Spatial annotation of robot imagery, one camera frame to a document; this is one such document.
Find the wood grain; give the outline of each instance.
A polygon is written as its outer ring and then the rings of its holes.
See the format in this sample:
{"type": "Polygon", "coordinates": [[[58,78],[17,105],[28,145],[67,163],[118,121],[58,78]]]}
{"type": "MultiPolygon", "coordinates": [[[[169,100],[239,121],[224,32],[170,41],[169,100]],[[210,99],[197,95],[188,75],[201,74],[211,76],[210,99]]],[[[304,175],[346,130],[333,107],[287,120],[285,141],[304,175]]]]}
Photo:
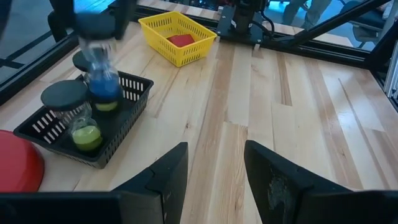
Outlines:
{"type": "MultiPolygon", "coordinates": [[[[219,17],[171,2],[140,4],[219,17]]],[[[126,37],[114,62],[154,81],[146,110],[105,169],[39,147],[46,163],[41,191],[111,190],[187,141],[181,223],[261,223],[244,171],[246,139],[353,189],[398,189],[398,115],[369,71],[223,41],[207,58],[177,68],[145,43],[138,24],[129,24],[126,37]]],[[[39,108],[51,83],[81,74],[72,56],[0,106],[1,129],[13,130],[39,108]]]]}
{"type": "Polygon", "coordinates": [[[207,223],[242,223],[246,170],[244,143],[248,129],[223,123],[207,223]]]}

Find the jar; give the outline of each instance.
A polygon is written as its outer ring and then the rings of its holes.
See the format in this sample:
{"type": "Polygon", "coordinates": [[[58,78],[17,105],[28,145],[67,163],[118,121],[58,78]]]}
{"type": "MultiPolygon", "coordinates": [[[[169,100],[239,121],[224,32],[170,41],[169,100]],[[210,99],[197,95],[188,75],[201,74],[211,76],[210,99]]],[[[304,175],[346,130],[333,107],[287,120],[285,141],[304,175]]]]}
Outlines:
{"type": "Polygon", "coordinates": [[[70,135],[76,147],[84,152],[94,151],[102,143],[101,131],[91,118],[78,118],[70,128],[70,135]]]}
{"type": "Polygon", "coordinates": [[[98,111],[115,110],[123,98],[118,71],[111,63],[115,50],[113,40],[85,40],[80,38],[80,47],[89,69],[86,82],[90,91],[90,100],[98,111]]]}
{"type": "Polygon", "coordinates": [[[83,82],[64,80],[47,87],[40,98],[44,106],[68,126],[78,118],[91,117],[88,93],[88,88],[83,82]]]}

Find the red object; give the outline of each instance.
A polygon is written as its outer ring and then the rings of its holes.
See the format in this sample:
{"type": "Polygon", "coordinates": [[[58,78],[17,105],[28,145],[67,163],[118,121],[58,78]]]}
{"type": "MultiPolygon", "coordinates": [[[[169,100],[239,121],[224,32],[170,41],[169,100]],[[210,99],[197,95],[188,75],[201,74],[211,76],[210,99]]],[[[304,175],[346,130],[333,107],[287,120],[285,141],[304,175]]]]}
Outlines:
{"type": "Polygon", "coordinates": [[[174,35],[172,37],[167,38],[171,43],[176,45],[177,47],[183,47],[188,44],[195,43],[192,36],[190,34],[185,35],[174,35]]]}
{"type": "Polygon", "coordinates": [[[35,192],[44,175],[44,160],[32,143],[0,130],[0,192],[35,192]]]}

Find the yellow basket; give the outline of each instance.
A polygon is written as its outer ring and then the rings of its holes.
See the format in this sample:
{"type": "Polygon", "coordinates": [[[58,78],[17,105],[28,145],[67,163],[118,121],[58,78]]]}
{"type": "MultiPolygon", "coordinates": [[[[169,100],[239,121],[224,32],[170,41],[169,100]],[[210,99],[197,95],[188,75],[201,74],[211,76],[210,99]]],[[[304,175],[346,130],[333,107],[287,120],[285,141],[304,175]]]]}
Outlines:
{"type": "Polygon", "coordinates": [[[216,34],[179,12],[166,12],[139,19],[147,43],[175,66],[181,67],[206,57],[216,34]],[[167,40],[173,35],[190,34],[195,43],[177,47],[167,40]]]}

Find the black basket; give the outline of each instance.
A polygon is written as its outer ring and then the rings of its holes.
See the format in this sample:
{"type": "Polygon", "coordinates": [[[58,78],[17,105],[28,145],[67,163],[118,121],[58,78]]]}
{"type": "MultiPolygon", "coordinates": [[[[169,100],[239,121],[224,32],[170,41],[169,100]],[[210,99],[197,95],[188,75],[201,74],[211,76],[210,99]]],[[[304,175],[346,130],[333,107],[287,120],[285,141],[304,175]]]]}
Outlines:
{"type": "Polygon", "coordinates": [[[20,124],[14,130],[14,134],[78,162],[99,169],[104,168],[144,111],[149,90],[154,84],[151,80],[124,72],[119,72],[119,81],[123,88],[123,99],[119,103],[117,113],[103,116],[93,110],[92,118],[97,122],[103,137],[103,142],[95,152],[84,153],[79,150],[67,128],[53,111],[44,106],[20,124]]]}

